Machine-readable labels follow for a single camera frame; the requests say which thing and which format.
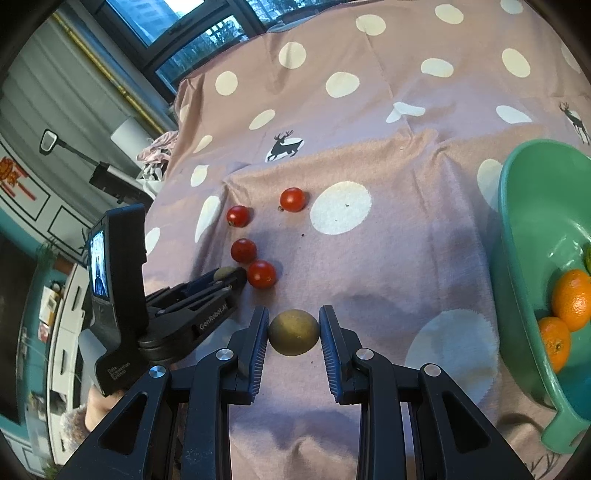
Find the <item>deer print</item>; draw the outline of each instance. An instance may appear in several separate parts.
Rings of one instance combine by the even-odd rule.
[[[285,139],[287,137],[289,137],[294,131],[290,130],[288,132],[285,132],[285,135],[276,135],[275,138],[275,145],[273,145],[273,148],[271,149],[271,151],[269,152],[269,156],[267,157],[267,161],[273,161],[275,160],[279,155],[283,155],[283,154],[291,154],[290,156],[294,156],[297,151],[300,149],[303,140],[300,140],[299,142],[296,143],[290,143],[290,144],[285,144],[283,143],[285,141]]]
[[[583,121],[577,115],[570,111],[569,104],[566,102],[560,102],[560,109],[564,112],[566,118],[569,119],[570,123],[574,128],[574,131],[578,133],[583,143],[590,145],[591,138],[589,138],[589,134],[587,133],[587,129],[585,128]]]

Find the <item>person's hand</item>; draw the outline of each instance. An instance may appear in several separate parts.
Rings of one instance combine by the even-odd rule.
[[[84,424],[89,432],[92,432],[102,419],[111,411],[111,409],[117,404],[123,397],[125,392],[119,390],[118,392],[103,397],[100,394],[99,389],[94,385],[91,386],[88,391],[88,401],[86,404],[86,416]]]

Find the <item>handheld device screen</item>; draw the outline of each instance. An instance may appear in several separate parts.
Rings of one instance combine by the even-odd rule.
[[[92,279],[92,291],[98,297],[107,298],[109,287],[107,285],[105,264],[105,231],[100,230],[90,240],[90,273]]]

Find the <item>bowl handle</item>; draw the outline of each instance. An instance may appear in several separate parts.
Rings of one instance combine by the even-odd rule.
[[[589,428],[589,422],[571,412],[559,410],[542,432],[542,443],[555,453],[573,453],[574,441]]]

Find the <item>round brown fruit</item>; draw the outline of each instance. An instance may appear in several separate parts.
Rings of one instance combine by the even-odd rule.
[[[320,325],[304,310],[286,310],[277,315],[268,329],[269,342],[282,355],[306,353],[318,342]]]
[[[251,213],[244,205],[236,205],[228,210],[226,220],[229,226],[242,228],[248,225],[251,220]]]
[[[265,260],[256,260],[246,271],[248,283],[261,290],[271,288],[277,281],[275,267]]]
[[[306,194],[296,187],[287,189],[281,194],[279,205],[288,212],[299,212],[306,206]]]
[[[236,267],[220,267],[213,273],[213,281],[220,281],[226,278]]]
[[[256,258],[255,242],[248,238],[239,238],[230,249],[230,255],[238,263],[250,263]]]

